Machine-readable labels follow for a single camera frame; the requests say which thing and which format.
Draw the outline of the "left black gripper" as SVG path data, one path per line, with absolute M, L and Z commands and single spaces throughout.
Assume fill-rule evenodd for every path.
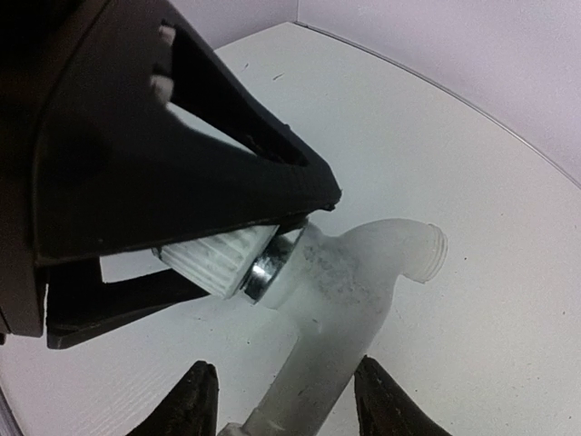
M 167 1 L 1 4 L 1 330 L 109 329 L 99 256 L 331 210 L 329 165 Z

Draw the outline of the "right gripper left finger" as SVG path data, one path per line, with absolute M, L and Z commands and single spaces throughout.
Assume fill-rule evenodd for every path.
M 218 397 L 219 381 L 215 367 L 197 361 L 129 435 L 216 435 Z

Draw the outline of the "white plastic water faucet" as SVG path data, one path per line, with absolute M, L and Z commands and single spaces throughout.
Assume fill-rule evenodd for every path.
M 158 247 L 163 263 L 207 293 L 275 311 L 298 338 L 270 388 L 226 435 L 315 435 L 389 313 L 399 277 L 424 283 L 448 240 L 433 224 L 366 223 L 330 237 L 312 223 L 296 233 L 254 226 Z

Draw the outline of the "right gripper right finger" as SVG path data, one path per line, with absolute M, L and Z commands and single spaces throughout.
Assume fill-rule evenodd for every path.
M 354 373 L 354 394 L 360 435 L 449 436 L 369 356 L 363 357 Z

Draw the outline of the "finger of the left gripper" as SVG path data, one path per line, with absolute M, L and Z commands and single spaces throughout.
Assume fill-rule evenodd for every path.
M 48 276 L 47 346 L 68 349 L 177 303 L 207 295 L 172 270 L 104 282 L 99 265 L 55 266 Z

